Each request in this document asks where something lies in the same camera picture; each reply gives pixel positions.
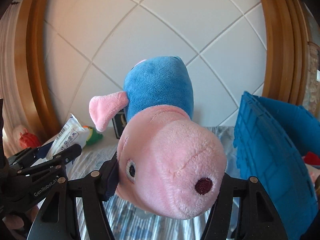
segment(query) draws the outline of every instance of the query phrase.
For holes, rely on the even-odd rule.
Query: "metal screw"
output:
[[[258,179],[256,178],[256,177],[250,177],[250,181],[252,182],[252,183],[257,183],[258,182]]]
[[[66,178],[65,177],[61,177],[58,179],[58,183],[62,184],[66,181]]]
[[[99,176],[100,175],[100,172],[99,171],[93,171],[93,172],[91,172],[91,176],[92,177],[97,177],[97,176]]]

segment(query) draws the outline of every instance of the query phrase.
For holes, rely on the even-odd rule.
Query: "embroidered eye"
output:
[[[128,160],[127,166],[125,168],[125,173],[127,174],[128,179],[132,183],[136,182],[135,176],[137,173],[137,169],[136,169],[136,164],[134,163],[133,160]]]

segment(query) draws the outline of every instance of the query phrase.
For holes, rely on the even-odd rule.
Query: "barcode label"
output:
[[[67,124],[64,127],[62,127],[60,133],[58,133],[58,136],[56,137],[56,140],[58,140],[68,128],[69,128],[69,125]]]

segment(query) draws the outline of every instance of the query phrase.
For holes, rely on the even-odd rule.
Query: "red fabric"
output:
[[[320,158],[318,155],[308,152],[307,155],[303,158],[304,163],[309,165],[320,165]]]

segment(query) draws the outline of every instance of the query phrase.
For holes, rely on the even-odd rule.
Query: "white tiled wall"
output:
[[[142,59],[180,56],[194,89],[194,121],[236,122],[244,90],[260,95],[266,64],[260,0],[49,0],[48,86],[59,120],[93,125],[91,97],[122,89]]]

